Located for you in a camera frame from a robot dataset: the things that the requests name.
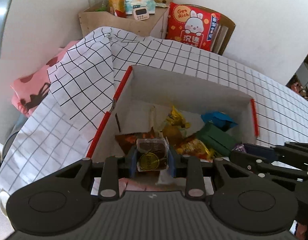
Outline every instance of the yellow foil wrapper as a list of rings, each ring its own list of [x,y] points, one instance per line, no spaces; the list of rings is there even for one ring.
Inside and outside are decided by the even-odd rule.
[[[214,150],[209,151],[205,144],[193,136],[187,137],[181,144],[176,147],[176,152],[181,155],[196,156],[200,159],[211,160]]]
[[[186,122],[183,115],[177,111],[177,109],[173,106],[171,112],[168,114],[166,121],[173,126],[179,126],[180,128],[189,128],[190,123]]]

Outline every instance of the orange juice bottle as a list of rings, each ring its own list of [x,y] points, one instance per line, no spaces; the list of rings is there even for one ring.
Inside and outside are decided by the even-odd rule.
[[[110,6],[110,13],[126,18],[126,13],[125,13],[125,0],[109,0],[109,6]]]

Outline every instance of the wooden chair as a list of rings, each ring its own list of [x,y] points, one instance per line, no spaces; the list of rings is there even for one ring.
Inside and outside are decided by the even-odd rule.
[[[209,13],[217,13],[217,11],[198,5],[193,5],[193,4],[184,4],[184,5],[196,7]],[[218,24],[213,34],[213,38],[211,40],[212,44],[210,46],[210,51],[218,55],[222,55],[229,42],[229,39],[233,34],[235,27],[236,25],[232,20],[230,20],[227,16],[221,14],[220,20],[218,21]]]

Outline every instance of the white grid cloth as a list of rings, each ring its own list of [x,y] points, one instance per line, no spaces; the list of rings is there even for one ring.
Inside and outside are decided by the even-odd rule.
[[[0,170],[0,187],[11,194],[84,157],[104,113],[111,108],[115,89],[130,65],[182,73],[249,94],[255,99],[257,107],[258,145],[283,145],[285,141],[308,143],[308,102],[289,88],[249,67],[202,49],[177,41],[140,37],[124,30],[101,27],[69,49],[63,60],[48,70],[51,93],[13,143]],[[54,104],[48,106],[48,100],[54,101]],[[52,113],[63,125],[52,122]],[[55,129],[53,123],[62,130],[64,138],[57,137],[57,144],[57,140],[51,140],[54,144],[48,151],[44,150],[44,157],[36,158],[38,149],[50,145],[47,140],[54,136],[53,132],[49,132]],[[49,136],[42,137],[42,142],[34,146],[27,144],[24,154],[24,150],[20,150],[25,148],[24,143],[21,146],[20,143],[25,138],[29,142],[35,141],[33,131],[36,127],[48,130]],[[73,144],[66,144],[65,139],[75,138],[69,135],[74,131],[77,139]],[[59,145],[63,144],[66,150],[59,151]],[[59,160],[60,152],[67,154]]]

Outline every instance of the pink cloth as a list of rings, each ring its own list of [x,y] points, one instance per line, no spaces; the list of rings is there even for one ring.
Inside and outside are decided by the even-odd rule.
[[[119,179],[119,195],[121,196],[125,190],[129,191],[162,191],[159,187],[147,186],[137,183],[132,179]]]
[[[13,88],[15,92],[12,97],[12,104],[26,117],[30,117],[49,92],[51,83],[47,69],[59,62],[66,54],[67,50],[77,42],[78,41],[71,41],[40,70],[27,77],[16,79],[11,84],[11,88]]]

